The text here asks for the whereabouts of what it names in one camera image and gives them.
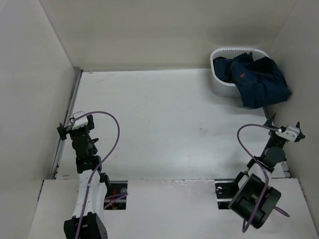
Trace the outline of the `dark blue denim trousers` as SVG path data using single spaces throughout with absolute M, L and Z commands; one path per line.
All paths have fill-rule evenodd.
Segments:
M 235 84 L 243 106 L 258 109 L 285 102 L 292 95 L 285 77 L 274 60 L 253 59 L 253 53 L 235 58 L 217 57 L 213 60 L 216 76 L 225 83 Z

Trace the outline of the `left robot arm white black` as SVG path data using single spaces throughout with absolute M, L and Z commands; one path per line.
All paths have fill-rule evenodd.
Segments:
M 68 239 L 106 239 L 107 230 L 100 218 L 105 198 L 112 192 L 108 176 L 102 173 L 101 157 L 97 155 L 95 143 L 90 130 L 94 124 L 87 121 L 82 127 L 62 124 L 57 128 L 61 140 L 70 135 L 72 147 L 76 153 L 76 167 L 79 178 L 79 188 L 72 218 L 63 225 Z

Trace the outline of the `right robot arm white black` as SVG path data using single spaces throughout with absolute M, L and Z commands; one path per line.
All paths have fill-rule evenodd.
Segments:
M 243 150 L 251 157 L 247 170 L 240 172 L 231 184 L 234 194 L 228 208 L 243 219 L 242 233 L 249 227 L 259 229 L 264 225 L 273 210 L 285 217 L 290 215 L 277 206 L 281 192 L 270 185 L 275 166 L 286 161 L 284 146 L 288 142 L 305 139 L 300 123 L 295 126 L 274 126 L 274 116 L 264 124 L 245 124 L 237 130 L 237 140 Z M 260 156 L 254 156 L 240 139 L 240 132 L 247 127 L 259 127 L 269 131 L 269 139 Z

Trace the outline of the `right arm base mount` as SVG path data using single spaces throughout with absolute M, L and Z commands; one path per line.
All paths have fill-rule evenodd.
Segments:
M 239 190 L 234 180 L 216 180 L 215 193 L 217 198 L 217 206 L 220 210 L 229 210 L 229 204 Z

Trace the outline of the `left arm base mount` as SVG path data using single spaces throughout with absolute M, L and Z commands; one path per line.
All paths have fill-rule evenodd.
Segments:
M 128 181 L 111 181 L 111 189 L 104 200 L 104 210 L 125 210 L 128 196 Z

